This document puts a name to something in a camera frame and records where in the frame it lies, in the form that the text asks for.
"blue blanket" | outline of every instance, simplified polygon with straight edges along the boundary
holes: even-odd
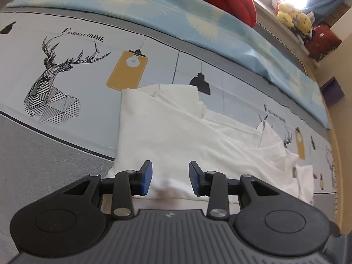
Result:
[[[7,6],[82,10],[156,29],[263,76],[329,128],[318,84],[251,27],[202,0],[15,0]]]

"plush toy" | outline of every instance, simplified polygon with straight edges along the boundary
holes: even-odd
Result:
[[[299,29],[303,35],[309,34],[312,29],[312,22],[306,14],[299,13],[296,16],[297,25],[296,28]]]
[[[284,12],[279,12],[277,14],[277,18],[280,22],[284,24],[284,26],[292,29],[295,25],[293,24],[292,18],[290,17],[289,14],[284,13]]]
[[[272,8],[274,9],[275,15],[279,13],[279,4],[284,3],[284,0],[272,0]]]
[[[277,2],[275,8],[278,20],[286,27],[291,29],[303,44],[303,39],[312,38],[312,22],[306,14],[292,4],[283,0]]]
[[[271,0],[271,6],[273,9],[275,9],[275,7],[277,7],[277,2],[284,2],[284,0]]]

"white shirt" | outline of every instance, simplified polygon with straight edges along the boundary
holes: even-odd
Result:
[[[197,87],[157,84],[122,91],[117,154],[107,177],[150,160],[153,178],[143,198],[208,200],[191,187],[188,166],[196,161],[203,171],[227,178],[254,175],[309,203],[313,169],[297,166],[298,159],[266,121],[251,128],[207,110]],[[229,202],[238,199],[230,196]]]

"bed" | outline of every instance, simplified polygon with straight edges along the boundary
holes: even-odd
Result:
[[[251,127],[269,116],[300,164],[313,163],[315,205],[335,220],[339,153],[319,88],[260,25],[200,0],[0,0],[0,9],[1,263],[16,253],[8,224],[19,208],[107,174],[131,86],[201,84],[210,110]],[[135,56],[132,77],[119,76]],[[338,201],[337,224],[341,216]]]

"deer head print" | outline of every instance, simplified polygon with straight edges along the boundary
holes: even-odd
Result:
[[[72,69],[74,64],[93,63],[110,54],[107,53],[98,58],[99,50],[94,42],[95,52],[91,56],[81,59],[83,56],[83,51],[81,51],[76,58],[67,59],[61,64],[56,64],[54,61],[56,56],[54,50],[59,43],[51,46],[50,42],[60,36],[48,41],[46,41],[47,37],[44,39],[42,50],[47,56],[44,59],[45,71],[33,84],[24,100],[27,114],[38,116],[39,122],[50,122],[57,125],[62,124],[72,117],[79,116],[81,106],[78,98],[63,94],[54,86],[53,83],[57,74]]]

